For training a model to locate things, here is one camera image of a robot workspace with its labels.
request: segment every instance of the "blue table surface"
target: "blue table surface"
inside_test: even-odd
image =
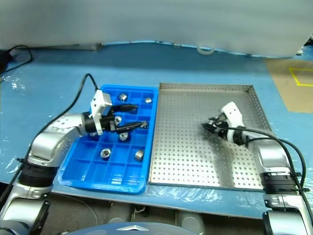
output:
[[[313,60],[313,49],[304,56]],[[252,84],[274,133],[297,145],[307,163],[306,187],[313,186],[313,114],[286,109],[263,58],[216,51],[203,56],[195,48],[131,44],[100,51],[33,50],[34,61],[4,73],[0,88],[0,181],[8,183],[37,131],[73,100],[82,76],[90,72],[99,85],[120,84],[159,87],[160,82]],[[89,109],[94,90],[87,81],[71,112]],[[301,169],[292,152],[295,166]],[[60,185],[54,192],[82,197],[124,201],[189,211],[261,218],[261,192],[148,185],[140,195],[87,191]],[[308,193],[313,205],[313,195]]]

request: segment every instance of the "hole pattern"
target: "hole pattern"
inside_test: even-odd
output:
[[[201,127],[231,101],[246,126],[269,129],[252,86],[161,85],[151,183],[262,189],[254,155]]]

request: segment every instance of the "black cable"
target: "black cable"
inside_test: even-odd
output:
[[[35,136],[35,138],[36,138],[44,129],[46,129],[51,123],[53,123],[55,120],[57,120],[58,118],[60,118],[61,116],[63,116],[65,113],[67,113],[67,112],[75,105],[75,103],[77,102],[77,100],[78,100],[78,98],[79,98],[79,96],[80,96],[80,94],[81,94],[81,92],[82,92],[82,90],[83,90],[85,81],[86,81],[86,79],[87,79],[88,77],[90,77],[90,79],[92,80],[92,83],[93,83],[93,85],[94,85],[94,87],[95,87],[95,90],[98,90],[98,89],[99,89],[98,86],[97,86],[97,84],[96,84],[96,82],[94,81],[92,75],[91,75],[90,73],[85,74],[84,77],[83,77],[83,79],[82,79],[82,82],[80,83],[78,92],[77,92],[76,97],[75,97],[75,99],[73,100],[73,102],[72,102],[63,112],[61,112],[58,116],[56,116],[56,117],[53,118],[51,121],[49,121],[49,122],[37,133],[37,135]],[[25,157],[24,157],[24,160],[22,161],[22,163],[21,163],[19,169],[16,171],[16,173],[15,173],[15,175],[13,176],[12,180],[10,181],[9,185],[6,187],[6,189],[4,190],[3,194],[1,195],[1,197],[0,197],[0,204],[2,203],[2,201],[3,201],[3,199],[6,197],[6,195],[9,193],[9,191],[11,190],[11,187],[13,186],[13,184],[14,184],[16,178],[18,177],[20,171],[22,170],[22,168],[23,168],[23,162],[25,162],[25,161],[27,160],[28,155],[29,155],[30,150],[31,150],[31,146],[32,146],[32,144],[33,144],[35,138],[32,140],[31,144],[29,145],[28,151],[27,151],[27,153],[26,153],[26,155],[25,155]]]
[[[9,233],[11,233],[13,235],[16,235],[16,233],[12,229],[10,229],[10,228],[3,228],[3,227],[1,227],[0,230],[4,230],[4,231],[7,231],[7,232],[9,232]]]
[[[243,144],[247,144],[247,143],[250,143],[252,141],[257,141],[257,140],[265,140],[265,139],[270,139],[268,137],[261,137],[261,138],[254,138],[254,139],[249,139],[247,140],[246,142],[244,142]],[[286,143],[288,144],[289,146],[291,146],[296,152],[297,154],[299,155],[299,158],[300,158],[300,161],[301,161],[301,165],[302,165],[302,176],[301,176],[301,181],[300,181],[300,185],[301,187],[303,188],[304,186],[304,181],[305,181],[305,177],[307,175],[307,167],[306,167],[306,164],[305,164],[305,160],[304,160],[304,157],[301,153],[301,151],[291,142],[289,141],[286,141],[286,140],[283,140],[283,139],[279,139],[281,142],[283,143]]]
[[[310,204],[305,196],[305,193],[299,183],[299,180],[298,178],[296,177],[296,173],[295,173],[295,169],[294,169],[294,166],[293,166],[293,162],[292,162],[292,158],[291,158],[291,155],[288,151],[288,149],[286,148],[286,146],[283,144],[282,141],[280,141],[277,137],[269,134],[269,133],[266,133],[266,132],[263,132],[263,131],[259,131],[259,130],[253,130],[253,129],[248,129],[248,128],[240,128],[240,127],[223,127],[223,126],[218,126],[216,125],[216,127],[220,128],[220,129],[223,129],[223,130],[238,130],[238,131],[248,131],[248,132],[253,132],[253,133],[258,133],[258,134],[261,134],[261,135],[265,135],[265,136],[268,136],[269,138],[277,141],[283,148],[284,152],[286,153],[286,156],[288,158],[288,161],[289,161],[289,164],[290,164],[290,168],[291,168],[291,172],[292,172],[292,177],[293,177],[293,180],[295,182],[295,184],[297,185],[298,189],[299,189],[299,193],[300,195],[302,196],[303,198],[303,201],[307,207],[307,210],[308,210],[308,213],[310,215],[310,219],[311,219],[311,224],[313,224],[313,213],[311,211],[311,207],[310,207]]]
[[[27,51],[28,51],[28,53],[29,53],[29,56],[30,56],[29,60],[27,60],[26,62],[21,63],[21,64],[19,64],[19,65],[16,65],[16,66],[13,67],[13,68],[10,68],[10,69],[8,69],[8,70],[5,70],[5,71],[3,71],[2,73],[9,72],[9,71],[11,71],[11,70],[17,69],[18,67],[23,66],[23,65],[28,64],[28,63],[30,63],[30,62],[33,61],[33,59],[34,59],[33,54],[31,53],[30,48],[29,48],[28,46],[26,46],[26,45],[17,45],[17,46],[15,46],[15,47],[10,48],[7,52],[10,53],[12,50],[14,50],[14,49],[16,49],[16,48],[19,48],[19,47],[24,47],[25,49],[27,49]]]
[[[308,39],[304,46],[313,46],[313,39]]]

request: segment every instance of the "metal nut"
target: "metal nut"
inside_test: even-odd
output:
[[[151,100],[151,98],[150,98],[150,97],[147,97],[147,98],[145,98],[145,102],[148,104],[148,103],[151,103],[151,102],[152,102],[152,100]]]
[[[103,159],[108,158],[110,155],[111,155],[111,150],[109,148],[102,149],[102,151],[100,153],[100,157]]]
[[[122,102],[125,102],[125,101],[127,100],[127,95],[121,94],[121,95],[119,96],[119,100],[122,101]]]
[[[115,122],[115,125],[119,125],[122,121],[122,117],[121,116],[115,116],[114,118],[114,122]]]
[[[124,133],[119,134],[119,139],[121,141],[125,141],[125,140],[127,140],[127,138],[128,138],[128,132],[124,132]]]
[[[144,151],[137,150],[137,152],[135,153],[135,159],[141,162],[143,160],[143,155],[144,155]]]

